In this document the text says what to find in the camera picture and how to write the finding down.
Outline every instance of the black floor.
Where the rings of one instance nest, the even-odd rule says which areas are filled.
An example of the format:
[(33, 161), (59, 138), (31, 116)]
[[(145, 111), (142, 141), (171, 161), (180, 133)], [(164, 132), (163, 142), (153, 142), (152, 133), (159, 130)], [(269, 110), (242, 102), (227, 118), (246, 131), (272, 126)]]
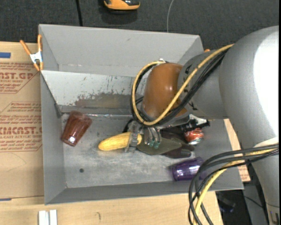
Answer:
[[(111, 14), (99, 0), (79, 5), (85, 27), (195, 34), (209, 49), (279, 25), (279, 0), (141, 0), (126, 15)], [(40, 23), (80, 26), (75, 0), (0, 0), (0, 41), (36, 42)], [(225, 195), (236, 203), (223, 213), (225, 225), (250, 225), (241, 191)]]

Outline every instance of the black cable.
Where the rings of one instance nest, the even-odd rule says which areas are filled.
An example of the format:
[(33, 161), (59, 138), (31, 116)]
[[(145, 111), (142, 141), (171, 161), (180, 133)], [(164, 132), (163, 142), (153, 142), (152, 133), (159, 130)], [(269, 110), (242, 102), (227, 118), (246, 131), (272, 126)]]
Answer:
[[(279, 149), (277, 149), (277, 150), (274, 150), (274, 151), (271, 151), (271, 152), (268, 152), (268, 153), (266, 153), (266, 154), (263, 154), (263, 155), (259, 155), (258, 157), (255, 157), (255, 158), (253, 158), (251, 161), (250, 160), (246, 160), (246, 162), (244, 162), (243, 164), (237, 164), (237, 165), (233, 165), (233, 166), (239, 166), (239, 165), (245, 165), (245, 164), (248, 164), (248, 163), (251, 163), (252, 161), (254, 162), (254, 161), (258, 161), (260, 158), (266, 158), (266, 157), (268, 157), (268, 156), (272, 156), (272, 155), (274, 155), (274, 154), (276, 154), (276, 152), (278, 152), (279, 151)], [(239, 157), (235, 157), (235, 160), (243, 160), (243, 157), (242, 156), (239, 156)], [(203, 167), (202, 166), (202, 170), (204, 171), (205, 169), (208, 169), (208, 167)], [(222, 169), (226, 169), (226, 168), (230, 168), (230, 166), (229, 167), (225, 167), (225, 168), (221, 168), (221, 169), (218, 169), (218, 170), (216, 170), (216, 171), (214, 171), (213, 173), (211, 173), (211, 174), (209, 174), (204, 180), (203, 180), (203, 182), (201, 183), (201, 185), (200, 185), (200, 187), (198, 188), (196, 188), (197, 189), (197, 193), (196, 193), (196, 195), (194, 196), (194, 198), (192, 199), (192, 202), (194, 201), (194, 199), (197, 197), (197, 196), (199, 196), (200, 195), (200, 190), (202, 189), (202, 187), (205, 185), (205, 183), (209, 180), (209, 178), (214, 174), (214, 173), (216, 173), (216, 172), (218, 172), (219, 170), (222, 170)], [(192, 194), (192, 190), (193, 190), (193, 186), (194, 186), (194, 183), (196, 183), (196, 185), (197, 185), (197, 182), (198, 182), (198, 180), (199, 180), (199, 177), (200, 177), (200, 173), (199, 173), (199, 171), (198, 171), (198, 173), (197, 173), (197, 175), (192, 179), (192, 181), (191, 181), (191, 185), (190, 185), (190, 188), (189, 188), (189, 200), (191, 199), (191, 194)]]
[[(197, 192), (195, 193), (195, 196), (193, 198), (191, 198), (192, 196), (192, 190), (193, 190), (193, 186), (194, 186), (194, 183), (197, 182), (197, 180), (199, 179), (200, 177), (200, 173), (199, 171), (197, 172), (196, 176), (192, 179), (192, 182), (191, 182), (191, 185), (190, 185), (190, 188), (189, 188), (189, 202), (190, 202), (190, 206), (189, 206), (189, 210), (188, 210), (188, 217), (189, 217), (189, 222), (190, 224), (192, 224), (191, 222), (191, 218), (190, 218), (190, 210), (192, 211), (193, 213), (193, 216), (194, 216), (194, 219), (196, 219), (196, 222), (201, 225), (202, 223), (200, 222), (200, 219), (198, 218), (197, 214), (196, 214), (196, 211), (195, 211), (195, 208), (193, 206), (193, 202), (194, 200), (200, 196), (200, 191), (202, 190), (203, 186), (209, 181), (210, 177), (212, 175), (214, 175), (215, 173), (217, 173), (218, 171), (220, 170), (223, 170), (223, 169), (229, 169), (231, 167), (237, 167), (237, 166), (241, 166), (241, 165), (246, 165), (246, 164), (250, 164), (250, 163), (253, 163), (253, 162), (256, 162), (256, 161), (259, 161), (261, 159), (264, 159), (264, 158), (267, 158), (269, 156), (273, 156), (273, 155), (276, 155), (279, 153), (279, 149), (276, 149), (274, 151), (271, 151), (271, 152), (268, 152), (268, 153), (265, 153), (265, 154), (262, 154), (262, 155), (259, 155), (259, 156), (255, 156), (255, 158), (252, 158), (252, 159), (248, 159), (248, 160), (245, 160), (244, 162), (242, 163), (238, 163), (238, 164), (235, 164), (235, 165), (230, 165), (230, 166), (227, 166), (227, 167), (224, 167), (224, 168), (220, 168), (220, 169), (217, 169), (215, 170), (214, 172), (210, 173), (204, 180), (203, 182), (201, 183), (201, 185), (196, 189)], [(239, 156), (239, 157), (235, 157), (235, 160), (244, 160), (242, 156)], [(204, 206), (201, 205), (201, 209), (203, 211), (203, 214), (205, 215), (206, 219), (208, 221), (211, 221)]]
[[(274, 146), (272, 146), (272, 145), (270, 145), (270, 146), (267, 146), (268, 148), (277, 148), (278, 146), (277, 145), (274, 145)], [(262, 148), (262, 147), (259, 147), (259, 148), (253, 148), (253, 149), (248, 149), (248, 150), (250, 150), (250, 151), (252, 151), (252, 150), (254, 150), (254, 151), (257, 151), (257, 150), (264, 150), (264, 148)], [(239, 153), (239, 151), (231, 151), (231, 152), (226, 152), (226, 153), (223, 153), (223, 154), (219, 154), (219, 155), (222, 155), (222, 156), (225, 156), (224, 154), (237, 154), (237, 153)], [(219, 155), (217, 155), (217, 156), (214, 156), (214, 157), (212, 157), (213, 159), (212, 160), (215, 160), (215, 159), (217, 159), (218, 157), (220, 157)], [(260, 157), (260, 155), (248, 155), (248, 156), (241, 156), (241, 157), (230, 157), (230, 158), (226, 158), (226, 159), (222, 159), (222, 160), (218, 160), (218, 161), (215, 161), (214, 163), (211, 163), (211, 164), (208, 164), (208, 165), (204, 165), (204, 164), (202, 164), (202, 166), (201, 166), (201, 170), (202, 170), (202, 172), (204, 171), (204, 170), (207, 170), (208, 168), (210, 168), (210, 167), (213, 167), (213, 166), (216, 166), (216, 165), (219, 165), (219, 164), (222, 164), (222, 163), (227, 163), (227, 162), (231, 162), (231, 161), (236, 161), (236, 160), (245, 160), (245, 159), (248, 159), (248, 158), (259, 158)], [(195, 183), (196, 184), (196, 186), (195, 187), (197, 187), (198, 185), (197, 185), (197, 182), (198, 182), (198, 180), (199, 180), (199, 177), (200, 176), (198, 176), (198, 177), (194, 177), (193, 178), (193, 180), (192, 180), (192, 182), (193, 183)], [(191, 185), (190, 186), (190, 191), (192, 191), (193, 190), (193, 185)], [(207, 221), (209, 222), (209, 224), (213, 224), (212, 223), (212, 221), (211, 221), (211, 219), (209, 218), (209, 216), (208, 216), (208, 214), (207, 214), (207, 212), (206, 212), (206, 210), (205, 210), (205, 208), (204, 208), (204, 205), (203, 205), (203, 203), (202, 203), (202, 205), (201, 205), (201, 210), (203, 211), (203, 214), (204, 214), (204, 216), (206, 217), (206, 219), (207, 219)]]
[(206, 68), (204, 68), (202, 74), (199, 76), (197, 81), (194, 83), (192, 88), (188, 91), (187, 95), (184, 97), (184, 99), (181, 101), (181, 103), (172, 110), (172, 112), (164, 117), (162, 120), (160, 120), (157, 125), (162, 125), (165, 123), (168, 123), (173, 119), (186, 105), (187, 103), (191, 100), (191, 98), (194, 96), (194, 94), (198, 91), (198, 89), (201, 87), (201, 85), (205, 82), (205, 80), (211, 75), (211, 73), (221, 64), (222, 59), (224, 58), (226, 51), (220, 53), (219, 55), (216, 56), (215, 59), (211, 61), (210, 64)]
[[(278, 145), (270, 145), (270, 146), (265, 146), (265, 147), (250, 148), (250, 149), (246, 149), (246, 150), (229, 151), (229, 152), (225, 152), (225, 153), (218, 154), (216, 156), (211, 157), (210, 159), (206, 160), (201, 165), (201, 167), (199, 168), (196, 176), (192, 179), (190, 187), (189, 187), (189, 199), (191, 199), (191, 194), (192, 194), (193, 187), (194, 187), (195, 183), (198, 182), (198, 180), (200, 178), (200, 174), (210, 167), (210, 162), (213, 162), (213, 161), (215, 161), (215, 160), (217, 160), (217, 159), (219, 159), (221, 157), (224, 157), (224, 156), (230, 156), (230, 155), (235, 155), (235, 154), (245, 153), (245, 152), (253, 152), (253, 151), (266, 150), (266, 149), (273, 149), (273, 148), (278, 148), (278, 147), (279, 147)], [(243, 160), (244, 157), (243, 156), (238, 156), (238, 157), (234, 157), (233, 159), (234, 160), (240, 160), (240, 159)], [(226, 163), (226, 162), (227, 162), (227, 159), (222, 159), (222, 160), (216, 161), (216, 164), (214, 164), (214, 165), (218, 165), (218, 164)]]
[[(181, 101), (181, 103), (174, 109), (172, 109), (170, 111), (170, 113), (165, 116), (163, 119), (161, 119), (158, 123), (154, 124), (154, 125), (144, 125), (145, 127), (156, 127), (156, 126), (161, 126), (164, 125), (168, 122), (170, 122), (186, 105), (187, 103), (190, 101), (190, 99), (193, 97), (193, 95), (195, 94), (195, 92), (200, 88), (200, 86), (203, 84), (203, 82), (209, 77), (209, 75), (221, 64), (222, 59), (224, 57), (224, 55), (226, 54), (227, 51), (223, 51), (222, 53), (218, 54), (217, 56), (215, 56), (215, 58), (213, 58), (210, 63), (207, 64), (207, 66), (204, 68), (203, 72), (200, 74), (200, 76), (198, 77), (197, 81), (194, 83), (194, 85), (192, 86), (192, 88), (188, 91), (188, 94), (184, 97), (184, 99)], [(145, 69), (144, 71), (142, 71), (142, 73), (140, 74), (138, 80), (136, 81), (136, 89), (142, 79), (142, 77), (152, 68), (149, 67), (147, 69)], [(142, 113), (142, 111), (140, 111), (138, 109), (138, 112), (140, 114), (140, 116), (144, 119), (144, 121), (150, 121), (150, 119), (144, 115)]]
[(79, 18), (79, 24), (80, 24), (81, 27), (83, 27), (82, 15), (81, 15), (81, 10), (80, 10), (79, 0), (75, 0), (75, 2), (76, 2), (76, 7), (77, 7), (77, 13), (78, 13), (78, 18)]

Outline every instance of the purple can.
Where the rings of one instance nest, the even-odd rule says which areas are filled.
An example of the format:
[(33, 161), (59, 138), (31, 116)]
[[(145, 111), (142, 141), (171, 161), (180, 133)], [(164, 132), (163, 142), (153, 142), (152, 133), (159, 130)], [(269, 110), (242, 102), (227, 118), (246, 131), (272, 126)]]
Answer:
[(203, 162), (201, 157), (196, 157), (173, 166), (172, 172), (174, 179), (176, 181), (193, 179)]

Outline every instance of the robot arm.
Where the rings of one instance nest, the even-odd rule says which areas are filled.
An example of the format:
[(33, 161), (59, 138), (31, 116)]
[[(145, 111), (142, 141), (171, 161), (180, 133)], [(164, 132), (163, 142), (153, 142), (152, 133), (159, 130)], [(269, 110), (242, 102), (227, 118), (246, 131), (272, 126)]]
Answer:
[[(177, 89), (183, 86), (198, 64), (212, 53), (213, 51), (205, 52), (184, 64), (178, 75)], [(206, 120), (229, 118), (243, 149), (279, 143), (278, 60), (278, 26), (245, 36), (229, 47), (228, 51), (204, 65), (206, 67), (212, 61), (219, 64), (213, 68), (212, 73), (188, 101), (185, 106), (187, 111), (171, 120), (172, 124), (165, 125), (183, 123), (186, 114)], [(196, 77), (183, 89), (179, 101), (183, 101), (188, 96), (195, 81), (203, 77), (204, 72), (206, 72), (204, 69), (197, 71)], [(152, 119), (158, 116), (159, 110), (162, 110), (159, 107), (157, 112), (151, 112), (152, 103), (164, 99), (165, 95), (161, 95), (160, 91), (164, 88), (173, 90), (174, 87), (169, 86), (172, 82), (167, 81), (165, 76), (157, 80), (157, 74), (160, 73), (152, 73), (155, 79), (149, 77), (147, 80), (148, 91), (155, 90), (153, 100), (148, 102), (152, 96), (146, 93), (143, 99), (144, 113)], [(279, 155), (262, 159), (252, 165), (263, 189), (270, 225), (278, 225), (280, 224)]]

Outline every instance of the cardboard sheet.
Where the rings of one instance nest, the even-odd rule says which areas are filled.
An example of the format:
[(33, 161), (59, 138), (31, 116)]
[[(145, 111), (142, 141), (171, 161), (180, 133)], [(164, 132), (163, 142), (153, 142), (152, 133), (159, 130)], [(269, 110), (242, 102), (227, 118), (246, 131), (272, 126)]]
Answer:
[(0, 52), (0, 199), (43, 195), (40, 73), (20, 43)]

